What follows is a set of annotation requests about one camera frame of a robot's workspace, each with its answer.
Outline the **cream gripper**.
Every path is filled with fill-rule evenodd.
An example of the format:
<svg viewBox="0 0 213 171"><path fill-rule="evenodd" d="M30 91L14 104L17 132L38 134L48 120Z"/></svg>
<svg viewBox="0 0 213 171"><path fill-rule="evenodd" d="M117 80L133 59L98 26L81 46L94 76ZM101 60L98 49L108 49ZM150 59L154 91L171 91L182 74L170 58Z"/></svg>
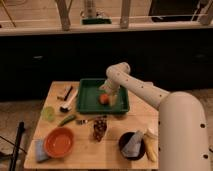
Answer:
<svg viewBox="0 0 213 171"><path fill-rule="evenodd" d="M99 87L100 90L103 90L105 93L108 94L110 106L114 106L116 104L119 88L120 86L110 79L106 79L104 83Z"/></svg>

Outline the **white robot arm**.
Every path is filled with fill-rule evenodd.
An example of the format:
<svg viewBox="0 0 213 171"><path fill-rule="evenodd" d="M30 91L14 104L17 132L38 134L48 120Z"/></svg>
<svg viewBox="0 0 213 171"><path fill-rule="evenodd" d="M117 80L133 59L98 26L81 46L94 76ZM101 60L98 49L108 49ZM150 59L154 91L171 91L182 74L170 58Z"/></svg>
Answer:
<svg viewBox="0 0 213 171"><path fill-rule="evenodd" d="M109 66L106 76L102 88L109 95L123 86L159 112L158 171L211 171L205 111L196 97L134 78L126 62Z"/></svg>

